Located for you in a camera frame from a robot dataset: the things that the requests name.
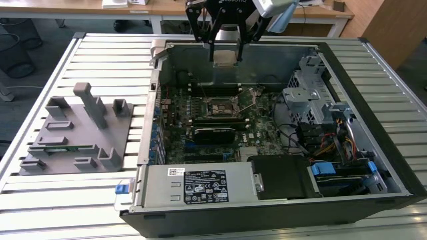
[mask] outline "mesh trash can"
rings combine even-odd
[[[43,40],[31,19],[9,18],[7,21],[0,21],[0,25],[9,34],[19,36],[23,47],[27,50],[36,49],[43,45]]]
[[[13,34],[0,34],[0,69],[13,79],[27,77],[36,70],[20,37]]]

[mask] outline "desk leg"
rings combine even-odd
[[[344,27],[347,25],[347,22],[348,22],[348,18],[336,18],[336,22],[331,28],[331,31],[328,32],[328,35],[327,37],[328,38],[339,38],[342,33],[343,33],[343,30],[344,30]]]
[[[59,26],[59,28],[64,28],[66,27],[66,19],[55,19],[56,24]]]
[[[162,34],[162,20],[163,16],[160,15],[152,15],[151,18],[151,25],[152,25],[152,33],[156,35]]]

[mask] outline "aluminum slat table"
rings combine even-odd
[[[152,76],[151,45],[155,39],[192,40],[188,35],[87,34],[74,39],[0,163],[0,239],[142,240],[119,217],[115,186],[136,176],[144,127],[147,93]],[[324,42],[322,38],[264,37],[268,42]],[[380,120],[419,180],[427,186],[427,109],[368,43],[331,38],[327,43]],[[106,104],[123,98],[135,104],[124,169],[116,173],[19,176],[48,112],[51,97],[74,95],[78,82],[92,85]],[[336,82],[332,82],[344,99]],[[350,225],[316,226],[230,233],[179,239],[423,239],[427,200],[400,210],[380,212]]]

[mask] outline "motherboard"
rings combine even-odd
[[[258,155],[282,155],[271,112],[276,93],[259,86],[166,87],[167,164],[247,162]]]

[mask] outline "power supply label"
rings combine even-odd
[[[184,202],[190,204],[228,203],[226,170],[184,173]]]

